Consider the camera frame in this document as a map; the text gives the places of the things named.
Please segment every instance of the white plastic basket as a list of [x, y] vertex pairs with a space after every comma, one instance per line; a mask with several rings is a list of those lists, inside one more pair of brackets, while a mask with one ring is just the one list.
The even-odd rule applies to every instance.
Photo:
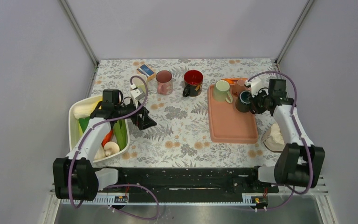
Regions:
[[[70, 151], [72, 151], [72, 149], [76, 146], [77, 142], [81, 138], [78, 121], [75, 118], [75, 116], [73, 115], [73, 108], [77, 105], [92, 104], [92, 103], [94, 103], [96, 101], [100, 101], [100, 100], [102, 100], [102, 95], [89, 97], [89, 98], [86, 98], [86, 99], [76, 102], [75, 104], [73, 104], [70, 107], [69, 115], [68, 115], [68, 117], [69, 117], [69, 148], [70, 148]], [[128, 147], [130, 146], [130, 131], [128, 130], [127, 120], [125, 120], [125, 127], [127, 128], [127, 145], [125, 146], [125, 148], [123, 150], [120, 150], [120, 152], [118, 152], [116, 154], [104, 157], [99, 160], [94, 160], [94, 162], [101, 162], [101, 161], [108, 160], [108, 159], [113, 158], [117, 155], [120, 155], [121, 153], [124, 153], [128, 149]]]

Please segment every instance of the pink tray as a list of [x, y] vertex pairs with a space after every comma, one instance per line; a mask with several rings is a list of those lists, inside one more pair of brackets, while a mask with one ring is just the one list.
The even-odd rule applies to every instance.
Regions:
[[212, 97], [214, 85], [208, 88], [209, 132], [213, 142], [255, 144], [259, 139], [256, 119], [250, 112], [242, 113], [232, 104]]

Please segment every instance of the pink mug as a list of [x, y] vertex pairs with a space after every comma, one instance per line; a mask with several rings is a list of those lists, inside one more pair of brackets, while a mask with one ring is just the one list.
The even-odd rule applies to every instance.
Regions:
[[232, 90], [232, 94], [236, 97], [239, 96], [241, 92], [248, 90], [248, 88], [245, 86], [245, 80], [244, 79], [238, 80], [231, 88], [231, 90]]
[[173, 91], [172, 74], [169, 71], [159, 71], [156, 74], [157, 93], [161, 95], [169, 95]]

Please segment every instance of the white wall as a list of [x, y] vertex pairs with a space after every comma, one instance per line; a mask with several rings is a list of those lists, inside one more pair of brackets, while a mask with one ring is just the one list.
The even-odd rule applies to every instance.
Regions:
[[307, 0], [67, 0], [98, 59], [276, 58]]
[[92, 71], [57, 0], [0, 0], [0, 223], [38, 221]]
[[281, 69], [297, 85], [307, 134], [326, 151], [339, 223], [358, 223], [358, 1], [316, 1]]

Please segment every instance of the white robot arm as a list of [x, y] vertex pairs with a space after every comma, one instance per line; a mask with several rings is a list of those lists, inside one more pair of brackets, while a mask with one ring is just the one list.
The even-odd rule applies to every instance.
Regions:
[[[287, 97], [286, 80], [271, 79], [268, 93], [265, 92], [261, 80], [257, 77], [252, 79], [252, 82], [247, 82], [246, 85], [251, 87], [251, 92], [244, 95], [247, 97], [244, 100], [249, 103], [241, 111], [250, 111], [253, 114], [269, 111], [277, 122], [286, 144], [275, 166], [255, 167], [257, 180], [306, 187], [311, 179], [310, 187], [314, 187], [322, 169], [324, 150], [322, 147], [314, 146], [305, 134], [298, 119], [294, 100]], [[299, 157], [302, 157], [306, 163], [297, 164]]]
[[118, 119], [127, 116], [140, 130], [157, 125], [148, 116], [149, 111], [140, 106], [138, 89], [131, 91], [131, 96], [130, 103], [125, 105], [122, 102], [121, 91], [103, 91], [102, 101], [91, 113], [83, 136], [65, 158], [57, 158], [53, 163], [55, 193], [58, 198], [68, 198], [72, 194], [74, 199], [93, 200], [98, 190], [117, 183], [116, 169], [103, 168], [98, 171], [93, 169], [94, 157], [105, 136]]

